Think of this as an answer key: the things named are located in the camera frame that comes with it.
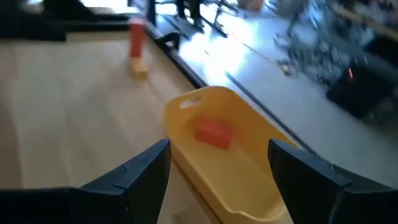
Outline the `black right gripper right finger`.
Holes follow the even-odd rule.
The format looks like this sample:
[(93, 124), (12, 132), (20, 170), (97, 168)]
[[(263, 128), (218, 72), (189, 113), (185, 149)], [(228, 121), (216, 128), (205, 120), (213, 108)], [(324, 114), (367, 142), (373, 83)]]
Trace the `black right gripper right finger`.
[(294, 223), (397, 223), (397, 189), (278, 139), (268, 160)]

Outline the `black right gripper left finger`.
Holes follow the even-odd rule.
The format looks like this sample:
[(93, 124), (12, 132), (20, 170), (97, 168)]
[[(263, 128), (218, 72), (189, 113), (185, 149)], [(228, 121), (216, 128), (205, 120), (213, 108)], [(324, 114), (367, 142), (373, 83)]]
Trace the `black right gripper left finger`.
[(81, 187), (1, 191), (1, 223), (157, 223), (169, 181), (161, 139)]

